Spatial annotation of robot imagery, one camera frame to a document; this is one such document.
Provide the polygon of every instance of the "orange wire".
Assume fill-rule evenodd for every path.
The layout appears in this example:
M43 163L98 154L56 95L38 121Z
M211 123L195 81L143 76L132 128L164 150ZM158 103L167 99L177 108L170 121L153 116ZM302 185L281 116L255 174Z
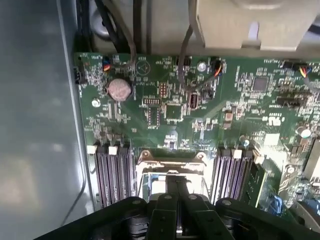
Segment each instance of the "orange wire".
M219 75L221 68L222 68L222 64L220 65L219 69L215 72L214 74L215 77Z

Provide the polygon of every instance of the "black connector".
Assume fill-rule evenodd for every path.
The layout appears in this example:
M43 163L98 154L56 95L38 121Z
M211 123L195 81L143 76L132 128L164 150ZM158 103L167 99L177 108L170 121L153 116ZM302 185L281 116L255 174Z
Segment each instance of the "black connector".
M309 67L309 65L303 61L283 61L280 66L283 69L290 69L293 71L299 71L300 68Z

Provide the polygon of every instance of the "green circuit board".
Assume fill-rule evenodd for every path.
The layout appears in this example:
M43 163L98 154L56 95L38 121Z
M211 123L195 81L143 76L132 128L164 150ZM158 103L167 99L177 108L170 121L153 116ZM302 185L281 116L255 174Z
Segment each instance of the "green circuit board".
M270 192L277 193L281 182L290 178L285 174L288 164L301 175L318 136L320 101L299 71L284 67L282 59L190 56L183 67L187 86L205 83L213 75L214 62L220 61L222 70L201 89L186 92L177 77L176 56L138 55L135 66L124 69L117 66L128 63L128 54L109 55L115 67L106 72L103 57L84 52L74 56L83 78L78 90L87 146L125 140L136 160L145 148L201 150L213 159L218 146L237 148L245 136L266 156L262 166ZM204 70L199 63L205 64ZM306 64L312 67L312 84L319 87L319 61ZM122 102L114 101L107 90L119 78L131 87ZM299 126L310 129L311 136L299 137ZM290 204L293 196L284 201Z

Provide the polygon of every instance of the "chip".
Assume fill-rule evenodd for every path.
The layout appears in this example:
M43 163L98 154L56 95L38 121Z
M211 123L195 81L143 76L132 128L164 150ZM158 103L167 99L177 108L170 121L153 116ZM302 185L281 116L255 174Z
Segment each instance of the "chip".
M229 121L232 121L232 119L234 118L234 115L232 112L226 112L225 113L225 117L224 117L224 120L229 122Z
M268 85L267 77L256 77L254 79L252 90L255 92L265 92Z

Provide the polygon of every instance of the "motherboard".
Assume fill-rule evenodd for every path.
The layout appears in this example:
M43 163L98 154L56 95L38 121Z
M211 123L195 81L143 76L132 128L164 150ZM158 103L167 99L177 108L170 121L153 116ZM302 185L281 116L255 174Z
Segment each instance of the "motherboard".
M315 164L320 156L311 154L320 96L304 82L308 72L320 88L319 61L187 56L182 84L178 56L138 55L126 67L129 60L74 56L87 153L95 156L104 206L129 195L148 198L163 173L181 169L200 176L192 189L213 203L231 196L268 211L273 196L285 208L320 196L319 172L305 171L310 156ZM157 173L164 166L172 167ZM106 190L120 189L126 193L110 200Z

